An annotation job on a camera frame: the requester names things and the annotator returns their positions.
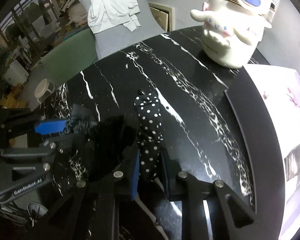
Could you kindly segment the white open gift box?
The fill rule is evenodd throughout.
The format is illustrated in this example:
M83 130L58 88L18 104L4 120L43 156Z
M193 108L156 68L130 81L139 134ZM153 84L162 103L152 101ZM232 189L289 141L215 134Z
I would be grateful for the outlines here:
M292 239L300 229L300 75L247 64L226 91L249 156L255 208L235 239Z

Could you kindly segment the black bow hair clip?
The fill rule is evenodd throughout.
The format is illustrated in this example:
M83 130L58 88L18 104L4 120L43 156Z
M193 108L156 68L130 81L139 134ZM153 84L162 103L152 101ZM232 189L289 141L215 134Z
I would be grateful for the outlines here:
M136 140L136 128L129 125L124 115L98 121L90 109L75 103L64 132L83 139L79 157L89 179L117 168L129 157L129 148Z

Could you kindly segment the wall vent frame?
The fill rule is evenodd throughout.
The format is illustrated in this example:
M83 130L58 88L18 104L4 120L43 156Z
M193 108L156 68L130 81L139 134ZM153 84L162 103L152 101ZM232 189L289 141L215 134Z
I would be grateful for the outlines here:
M174 7L151 2L148 5L156 22L165 32L175 30Z

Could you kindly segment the small white stool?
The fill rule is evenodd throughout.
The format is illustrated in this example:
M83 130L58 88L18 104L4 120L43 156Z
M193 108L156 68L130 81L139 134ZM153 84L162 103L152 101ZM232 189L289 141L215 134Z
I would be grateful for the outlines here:
M34 96L37 99L37 102L39 104L43 103L47 97L54 92L55 87L55 84L51 80L47 78L42 79L34 91Z

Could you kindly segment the green cushion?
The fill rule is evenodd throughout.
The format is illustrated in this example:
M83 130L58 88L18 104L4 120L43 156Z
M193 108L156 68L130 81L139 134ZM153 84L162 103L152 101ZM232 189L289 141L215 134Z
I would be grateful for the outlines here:
M95 37L90 29L76 33L39 60L58 86L70 80L97 60Z

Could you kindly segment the grey contoured pillow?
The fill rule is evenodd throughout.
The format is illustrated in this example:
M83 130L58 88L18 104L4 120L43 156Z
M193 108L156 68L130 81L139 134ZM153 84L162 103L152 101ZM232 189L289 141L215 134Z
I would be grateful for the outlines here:
M141 12L137 14L137 18L141 23L141 26L134 31L130 31L123 25L118 25L95 34L95 49L98 60L101 60L137 42L165 32L153 17L148 5L148 0L137 1L141 9Z

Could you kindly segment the white folded garment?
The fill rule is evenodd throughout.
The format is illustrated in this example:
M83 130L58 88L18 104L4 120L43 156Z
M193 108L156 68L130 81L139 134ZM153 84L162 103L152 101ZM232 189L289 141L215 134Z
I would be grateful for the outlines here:
M93 34L122 25L133 32L141 24L137 14L140 12L137 0L90 0L88 25Z

